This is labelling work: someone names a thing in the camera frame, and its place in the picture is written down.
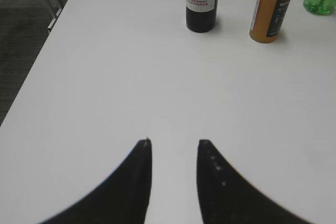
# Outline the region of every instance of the orange bottle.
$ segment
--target orange bottle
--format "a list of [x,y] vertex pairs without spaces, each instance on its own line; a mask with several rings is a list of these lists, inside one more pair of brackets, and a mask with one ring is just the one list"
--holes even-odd
[[257,42],[269,43],[278,38],[290,0],[257,0],[250,36]]

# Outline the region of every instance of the black object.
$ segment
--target black object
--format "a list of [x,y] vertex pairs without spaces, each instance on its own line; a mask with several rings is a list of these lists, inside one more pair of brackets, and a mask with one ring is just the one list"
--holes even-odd
[[143,224],[152,184],[152,145],[140,140],[94,191],[44,224]]
[[197,190],[204,224],[308,224],[241,177],[209,140],[200,140]]
[[187,7],[186,8],[187,27],[191,31],[195,31],[197,33],[205,33],[207,31],[210,31],[216,23],[217,2],[218,0],[215,0],[214,9],[204,13],[194,12]]

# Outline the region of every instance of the white table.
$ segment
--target white table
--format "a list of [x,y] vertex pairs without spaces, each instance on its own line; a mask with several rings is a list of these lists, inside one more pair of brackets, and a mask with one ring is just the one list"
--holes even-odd
[[0,223],[36,223],[153,143],[146,224],[201,224],[198,140],[299,216],[334,223],[335,16],[292,0],[280,38],[249,38],[256,0],[69,0],[0,128]]

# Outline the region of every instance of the gray carpet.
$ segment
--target gray carpet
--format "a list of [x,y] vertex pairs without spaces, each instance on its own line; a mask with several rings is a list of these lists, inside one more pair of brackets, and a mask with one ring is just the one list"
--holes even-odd
[[50,21],[43,0],[0,0],[0,125],[48,37]]

